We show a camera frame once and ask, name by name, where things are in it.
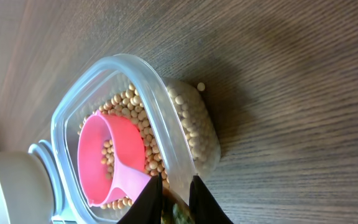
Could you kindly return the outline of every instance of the clear plastic container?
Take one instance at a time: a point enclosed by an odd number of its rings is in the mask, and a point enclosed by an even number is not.
[[[77,131],[87,114],[116,93],[127,90],[131,82],[149,117],[170,188],[184,201],[188,201],[192,176],[198,174],[205,180],[220,160],[218,138],[195,88],[177,80],[160,78],[147,62],[133,55],[102,58],[70,88],[55,110],[51,124],[59,174],[79,222],[116,223],[129,209],[102,210],[87,205],[78,180]],[[177,96],[182,99],[179,104]]]

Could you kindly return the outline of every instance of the brown table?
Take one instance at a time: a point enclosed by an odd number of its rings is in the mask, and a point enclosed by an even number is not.
[[[358,1],[31,1],[0,95],[0,148],[26,151],[101,57],[206,84],[235,223],[358,223]]]

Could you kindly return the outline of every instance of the pink measuring spoon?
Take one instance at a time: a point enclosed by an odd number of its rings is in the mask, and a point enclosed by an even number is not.
[[[106,178],[107,165],[101,163],[105,140],[114,146],[114,175]],[[97,111],[85,122],[78,143],[78,175],[89,206],[128,196],[135,201],[150,180],[143,173],[145,148],[139,130],[130,120]]]

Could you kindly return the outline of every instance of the scoop handle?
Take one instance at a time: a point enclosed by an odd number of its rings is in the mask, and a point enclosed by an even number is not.
[[[135,201],[140,193],[142,193],[151,176],[137,169],[120,166],[119,172],[114,173],[114,178],[118,180],[116,187],[122,189],[130,199]]]

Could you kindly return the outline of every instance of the white cylinder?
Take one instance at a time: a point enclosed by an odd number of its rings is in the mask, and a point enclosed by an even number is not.
[[[0,224],[50,223],[53,203],[39,159],[25,152],[0,152]]]

